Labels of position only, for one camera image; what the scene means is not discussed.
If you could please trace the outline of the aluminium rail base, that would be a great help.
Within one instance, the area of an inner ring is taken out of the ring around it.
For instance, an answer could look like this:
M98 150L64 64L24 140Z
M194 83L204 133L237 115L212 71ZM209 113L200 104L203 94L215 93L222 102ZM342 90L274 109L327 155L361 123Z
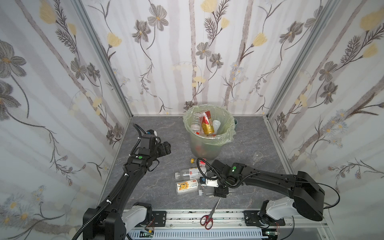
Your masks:
M330 240L325 223L288 216L263 224L257 210L150 210L111 213L83 231L84 240Z

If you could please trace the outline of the clear bottle red white label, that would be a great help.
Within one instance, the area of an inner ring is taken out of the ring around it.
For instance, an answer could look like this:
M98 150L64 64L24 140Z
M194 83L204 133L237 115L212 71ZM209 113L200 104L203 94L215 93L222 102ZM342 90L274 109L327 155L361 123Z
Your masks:
M203 122L203 113L202 112L194 112L190 128L197 135L199 135L201 133L202 122Z

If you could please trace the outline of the clear square bottle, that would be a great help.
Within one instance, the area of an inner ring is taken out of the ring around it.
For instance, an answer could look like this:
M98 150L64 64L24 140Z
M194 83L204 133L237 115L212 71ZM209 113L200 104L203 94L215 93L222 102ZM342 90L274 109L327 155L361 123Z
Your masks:
M213 198L214 197L214 187L207 187L207 186L199 186L198 188L198 194L200 197L204 198Z

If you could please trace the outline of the red cap white bottle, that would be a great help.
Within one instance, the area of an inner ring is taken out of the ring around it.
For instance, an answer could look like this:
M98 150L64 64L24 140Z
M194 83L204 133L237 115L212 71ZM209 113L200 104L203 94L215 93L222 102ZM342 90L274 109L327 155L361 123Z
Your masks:
M217 134L220 126L221 126L221 122L219 120L213 120L214 135Z

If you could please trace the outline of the green plastic bin liner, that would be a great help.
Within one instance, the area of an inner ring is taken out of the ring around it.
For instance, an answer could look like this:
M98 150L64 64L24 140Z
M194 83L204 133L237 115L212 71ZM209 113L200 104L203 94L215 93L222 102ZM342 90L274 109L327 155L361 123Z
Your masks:
M221 122L221 126L215 137L208 137L205 134L197 135L190 128L194 112L203 113L206 111L211 112L212 120L219 120ZM233 115L228 110L212 104L192 106L184 112L183 123L187 132L195 142L201 142L206 145L221 147L232 142L234 140L234 135L236 134Z

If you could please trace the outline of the sunflower label bottle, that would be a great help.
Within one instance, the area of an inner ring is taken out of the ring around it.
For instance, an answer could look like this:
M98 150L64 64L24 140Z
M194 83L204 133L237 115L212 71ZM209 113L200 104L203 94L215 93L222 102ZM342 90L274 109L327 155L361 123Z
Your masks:
M199 183L197 180L188 180L176 183L177 195L187 194L198 191Z

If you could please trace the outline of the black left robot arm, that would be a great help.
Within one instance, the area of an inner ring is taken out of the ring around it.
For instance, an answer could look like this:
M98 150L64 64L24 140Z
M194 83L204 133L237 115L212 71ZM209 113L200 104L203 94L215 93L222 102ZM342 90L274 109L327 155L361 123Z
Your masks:
M83 215L83 224L72 237L84 240L124 240L127 232L140 223L151 221L152 207L137 204L133 207L132 220L124 220L123 212L131 194L139 181L160 157L171 153L171 145L162 142L154 130L144 131L133 124L139 136L127 162L123 174L108 196L96 208L89 208Z

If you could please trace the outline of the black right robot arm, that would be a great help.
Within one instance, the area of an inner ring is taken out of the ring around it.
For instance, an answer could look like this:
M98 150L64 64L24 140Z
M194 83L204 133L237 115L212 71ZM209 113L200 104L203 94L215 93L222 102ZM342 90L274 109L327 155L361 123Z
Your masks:
M198 158L196 165L205 180L217 183L214 187L214 197L226 198L230 189L243 185L254 186L284 195L284 198L270 201L265 200L254 219L256 225L265 228L278 226L285 217L300 215L308 220L320 222L324 210L336 207L341 196L337 194L334 204L325 203L326 184L316 182L308 173L299 171L297 174L277 174L255 169L241 163L228 166L219 160L209 163L204 158Z

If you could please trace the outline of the green mesh waste bin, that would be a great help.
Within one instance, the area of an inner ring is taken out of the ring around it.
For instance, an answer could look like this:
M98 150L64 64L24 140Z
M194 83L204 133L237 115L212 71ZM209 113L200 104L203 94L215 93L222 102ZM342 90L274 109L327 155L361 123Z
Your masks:
M197 123L197 113L211 113L211 119L221 123L211 135L206 135L203 128L195 131L192 125ZM190 147L193 155L197 158L215 159L224 145L234 141L235 119L229 111L219 106L203 104L193 106L183 116L185 129L190 137Z

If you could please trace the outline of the red handled scissors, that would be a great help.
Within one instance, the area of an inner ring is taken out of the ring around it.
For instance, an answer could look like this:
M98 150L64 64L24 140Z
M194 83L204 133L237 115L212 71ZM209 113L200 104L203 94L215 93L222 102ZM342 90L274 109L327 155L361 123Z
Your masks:
M213 223L214 223L213 214L215 213L221 199L222 198L219 198L218 201L213 206L213 208L211 209L211 211L208 214L202 216L200 219L201 226L203 226L206 230L210 230L213 226Z

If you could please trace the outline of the yellow tea bottle red label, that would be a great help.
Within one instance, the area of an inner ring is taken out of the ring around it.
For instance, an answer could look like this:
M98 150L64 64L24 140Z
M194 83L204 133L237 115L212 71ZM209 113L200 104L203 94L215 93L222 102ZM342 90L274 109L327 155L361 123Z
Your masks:
M205 135L212 135L215 132L210 111L203 112L202 129Z

